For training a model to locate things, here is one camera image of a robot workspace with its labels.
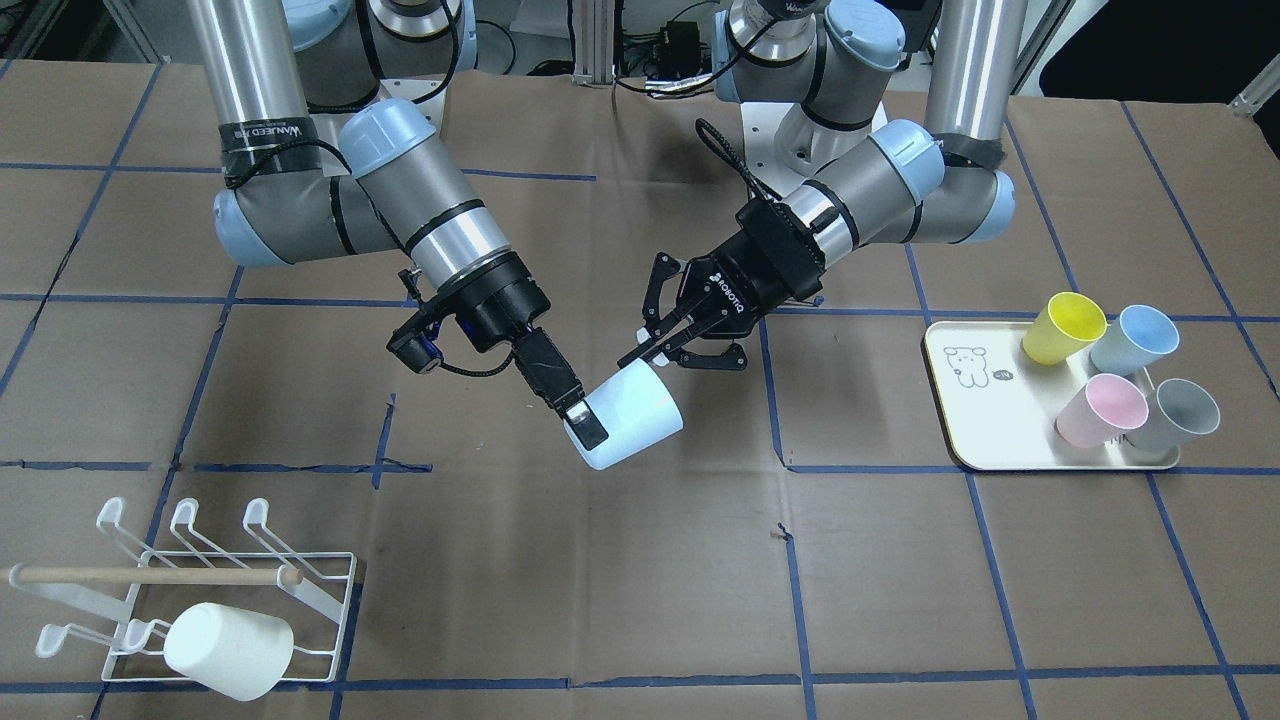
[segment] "white tray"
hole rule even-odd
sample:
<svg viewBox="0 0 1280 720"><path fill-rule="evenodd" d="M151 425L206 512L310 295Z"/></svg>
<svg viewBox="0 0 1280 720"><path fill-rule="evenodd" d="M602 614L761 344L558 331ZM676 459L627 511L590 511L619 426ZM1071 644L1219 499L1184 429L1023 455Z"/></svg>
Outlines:
<svg viewBox="0 0 1280 720"><path fill-rule="evenodd" d="M1021 348L1030 323L943 322L924 333L942 424L956 457L974 470L1166 470L1178 448L1138 450L1124 438L1082 450L1053 419L1096 373L1087 351L1051 368ZM1129 378L1152 389L1147 370Z"/></svg>

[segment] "black fabric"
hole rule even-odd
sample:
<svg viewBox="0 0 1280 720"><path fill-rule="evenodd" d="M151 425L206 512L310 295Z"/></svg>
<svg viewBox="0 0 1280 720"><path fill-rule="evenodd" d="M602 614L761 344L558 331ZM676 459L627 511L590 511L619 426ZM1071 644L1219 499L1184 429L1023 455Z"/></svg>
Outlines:
<svg viewBox="0 0 1280 720"><path fill-rule="evenodd" d="M1111 0L1044 64L1041 90L1050 97L1226 104L1280 53L1277 31L1275 0ZM1272 99L1254 120L1280 155L1276 105Z"/></svg>

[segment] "light blue cup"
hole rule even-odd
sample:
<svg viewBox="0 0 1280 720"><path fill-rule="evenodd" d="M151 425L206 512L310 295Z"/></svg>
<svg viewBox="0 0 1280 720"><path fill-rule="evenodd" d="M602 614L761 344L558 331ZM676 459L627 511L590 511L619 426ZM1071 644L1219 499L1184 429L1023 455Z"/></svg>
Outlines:
<svg viewBox="0 0 1280 720"><path fill-rule="evenodd" d="M1130 305L1093 343L1089 360L1098 372L1132 375L1178 350L1179 341L1169 315L1149 305Z"/></svg>

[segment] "cup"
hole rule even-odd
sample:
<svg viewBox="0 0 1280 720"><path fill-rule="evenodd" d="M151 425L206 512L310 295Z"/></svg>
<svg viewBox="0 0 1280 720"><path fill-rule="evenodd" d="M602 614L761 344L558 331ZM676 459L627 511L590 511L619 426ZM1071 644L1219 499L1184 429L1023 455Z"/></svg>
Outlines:
<svg viewBox="0 0 1280 720"><path fill-rule="evenodd" d="M1107 332L1107 316L1088 297L1060 292L1023 336L1023 352L1041 365L1056 365Z"/></svg>
<svg viewBox="0 0 1280 720"><path fill-rule="evenodd" d="M164 639L164 661L173 671L242 702L275 687L292 657L288 623L216 602L184 610Z"/></svg>
<svg viewBox="0 0 1280 720"><path fill-rule="evenodd" d="M1217 429L1222 414L1204 388L1171 378L1147 397L1151 418L1125 437L1140 450L1169 450Z"/></svg>
<svg viewBox="0 0 1280 720"><path fill-rule="evenodd" d="M1169 315L1149 305L1130 305L1089 348L1089 361L1102 373L1132 375L1178 350L1179 340Z"/></svg>
<svg viewBox="0 0 1280 720"><path fill-rule="evenodd" d="M609 438L593 450L584 450L568 423L564 423L564 432L586 464L596 470L626 460L685 427L667 386L644 360L632 360L613 373L586 396L586 404Z"/></svg>
<svg viewBox="0 0 1280 720"><path fill-rule="evenodd" d="M1120 375L1102 373L1084 383L1053 425L1075 447L1097 447L1147 421L1147 398Z"/></svg>

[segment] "white drying rack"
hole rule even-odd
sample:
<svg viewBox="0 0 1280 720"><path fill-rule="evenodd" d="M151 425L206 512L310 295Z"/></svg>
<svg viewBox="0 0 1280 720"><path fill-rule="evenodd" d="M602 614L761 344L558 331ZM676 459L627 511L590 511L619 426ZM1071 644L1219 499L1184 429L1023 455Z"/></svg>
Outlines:
<svg viewBox="0 0 1280 720"><path fill-rule="evenodd" d="M169 521L169 532L186 547L186 551L156 550L138 539L133 533L120 527L124 515L124 500L113 497L102 505L97 514L96 527L128 555L138 569L146 573L163 574L169 571L186 571L187 577L207 574L207 578L228 578L236 575L238 570L253 573L253 565L266 566L266 573L273 571L274 585L287 594L293 596L300 602L328 618L334 624L334 641L332 647L323 650L310 650L294 646L294 652L312 656L329 656L329 669L324 676L285 676L285 682L332 682L338 675L338 661L342 651L342 638L347 630L347 618L351 610L351 593L356 579L356 556L351 552L298 552L288 546L279 536L266 527L266 515L270 506L266 500L259 497L251 500L244 507L244 519L241 527L260 546L262 552L229 552L219 544L200 534L196 530L196 512L200 503L195 498L187 497L174 507L173 519ZM196 548L193 541L198 541L209 550ZM342 574L324 574L316 569L315 564L330 565L333 561L342 561L346 570ZM52 657L61 651L67 637L76 637L104 644L108 647L106 662L102 665L102 680L108 683L170 683L174 680L189 680L179 674L168 674L152 678L119 678L115 676L116 661L131 655L161 656L161 650L148 650L152 637L164 638L170 626L160 619L141 620L133 618L134 603L138 592L146 582L134 582L123 600L118 600L99 591L90 589L76 582L63 582L61 579L24 579L24 565L14 565L9 570L9 584L17 589L31 594L54 600L77 610L105 618L115 623L115 633L106 635L83 625L74 623L68 625L45 625L36 642L36 655L40 657ZM37 575L40 569L26 568L28 575ZM45 571L46 577L58 577L61 569ZM106 575L137 574L136 569L68 569L72 574L81 573L86 580L102 579ZM220 583L216 579L187 580L184 583L165 584L273 584L271 578L264 582L228 582ZM329 589L340 591L342 601L334 598Z"/></svg>

